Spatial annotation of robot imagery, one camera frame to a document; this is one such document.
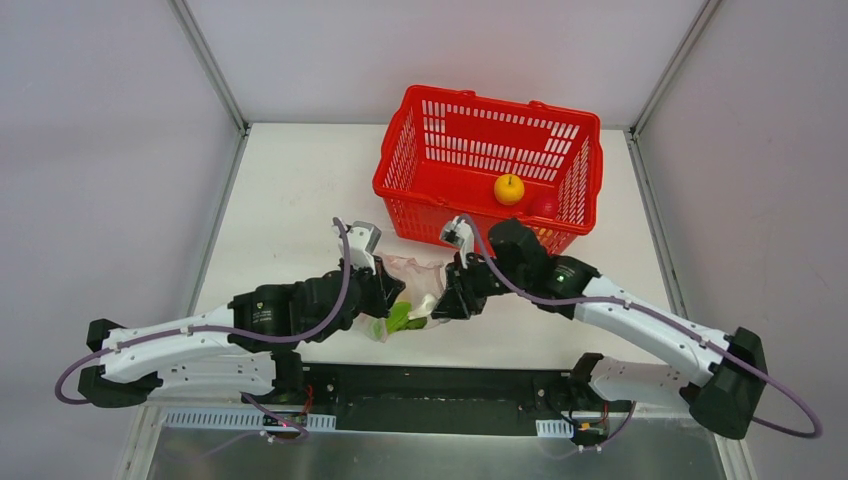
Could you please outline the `white garlic toy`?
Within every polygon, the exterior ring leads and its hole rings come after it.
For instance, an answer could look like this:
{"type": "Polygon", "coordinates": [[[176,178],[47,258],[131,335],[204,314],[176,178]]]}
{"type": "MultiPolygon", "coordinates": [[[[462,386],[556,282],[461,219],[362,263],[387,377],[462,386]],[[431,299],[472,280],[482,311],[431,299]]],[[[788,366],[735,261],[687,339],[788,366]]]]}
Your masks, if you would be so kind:
{"type": "Polygon", "coordinates": [[[420,303],[409,311],[408,317],[411,320],[429,317],[437,306],[438,301],[439,299],[433,294],[425,294],[420,303]]]}

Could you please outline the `green vegetable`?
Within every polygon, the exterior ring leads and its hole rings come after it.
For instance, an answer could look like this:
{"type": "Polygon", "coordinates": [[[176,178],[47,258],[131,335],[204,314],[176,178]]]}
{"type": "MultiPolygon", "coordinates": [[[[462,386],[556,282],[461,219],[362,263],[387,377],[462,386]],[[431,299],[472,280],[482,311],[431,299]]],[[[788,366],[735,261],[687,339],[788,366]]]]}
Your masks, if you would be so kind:
{"type": "Polygon", "coordinates": [[[409,302],[396,302],[389,310],[389,317],[385,320],[385,329],[388,335],[400,331],[421,330],[428,324],[427,317],[410,316],[412,305],[409,302]]]}

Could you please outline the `clear pink zip top bag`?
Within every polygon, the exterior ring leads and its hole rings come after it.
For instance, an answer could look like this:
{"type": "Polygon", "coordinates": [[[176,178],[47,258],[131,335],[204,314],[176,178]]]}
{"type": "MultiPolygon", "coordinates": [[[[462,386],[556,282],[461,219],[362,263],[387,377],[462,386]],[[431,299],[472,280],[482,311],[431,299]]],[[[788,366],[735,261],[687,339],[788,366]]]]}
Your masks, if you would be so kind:
{"type": "MultiPolygon", "coordinates": [[[[406,289],[400,294],[396,302],[409,302],[414,309],[425,294],[433,294],[438,299],[445,291],[445,275],[443,262],[429,262],[420,264],[411,257],[386,255],[383,257],[385,265],[392,274],[406,283],[406,289]]],[[[385,343],[391,335],[386,333],[385,320],[387,318],[375,318],[361,315],[354,321],[353,328],[365,335],[372,341],[385,343]]],[[[424,329],[435,328],[440,324],[430,316],[428,324],[424,329]]]]}

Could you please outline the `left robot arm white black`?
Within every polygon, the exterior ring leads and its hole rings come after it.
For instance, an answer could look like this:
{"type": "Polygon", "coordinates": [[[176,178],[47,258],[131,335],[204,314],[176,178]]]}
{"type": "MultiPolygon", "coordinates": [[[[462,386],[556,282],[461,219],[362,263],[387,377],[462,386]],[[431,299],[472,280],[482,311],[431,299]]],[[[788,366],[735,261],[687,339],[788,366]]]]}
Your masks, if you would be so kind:
{"type": "Polygon", "coordinates": [[[302,342],[348,330],[361,314],[385,317],[403,292],[381,258],[293,284],[268,284],[214,310],[148,328],[90,323],[87,345],[97,354],[80,370],[84,402],[124,408],[152,396],[247,393],[297,402],[305,390],[302,342]]]}

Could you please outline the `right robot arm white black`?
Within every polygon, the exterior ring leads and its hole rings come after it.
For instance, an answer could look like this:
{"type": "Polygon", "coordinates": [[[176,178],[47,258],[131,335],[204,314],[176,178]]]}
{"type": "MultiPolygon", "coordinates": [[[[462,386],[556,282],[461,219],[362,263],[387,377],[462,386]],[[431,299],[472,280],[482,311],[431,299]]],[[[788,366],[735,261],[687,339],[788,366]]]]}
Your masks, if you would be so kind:
{"type": "Polygon", "coordinates": [[[446,289],[431,313],[469,319],[489,298],[509,293],[537,308],[612,333],[657,358],[632,363],[585,353],[572,368],[569,400],[583,410],[606,401],[685,408],[714,434],[740,440],[752,423],[766,382],[762,340],[739,327],[732,334],[643,304],[595,267],[553,255],[516,219],[490,228],[491,253],[474,250],[476,230],[465,215],[442,229],[456,248],[446,266],[446,289]]]}

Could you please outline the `yellow orange fruit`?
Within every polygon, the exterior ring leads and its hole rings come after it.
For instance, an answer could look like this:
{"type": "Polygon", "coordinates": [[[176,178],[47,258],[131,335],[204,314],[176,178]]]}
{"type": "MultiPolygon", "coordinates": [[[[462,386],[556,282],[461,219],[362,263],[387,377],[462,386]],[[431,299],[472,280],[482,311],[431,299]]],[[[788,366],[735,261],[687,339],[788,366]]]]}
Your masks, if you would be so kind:
{"type": "Polygon", "coordinates": [[[500,205],[517,205],[525,196],[524,181],[515,174],[501,175],[494,182],[493,194],[500,205]]]}

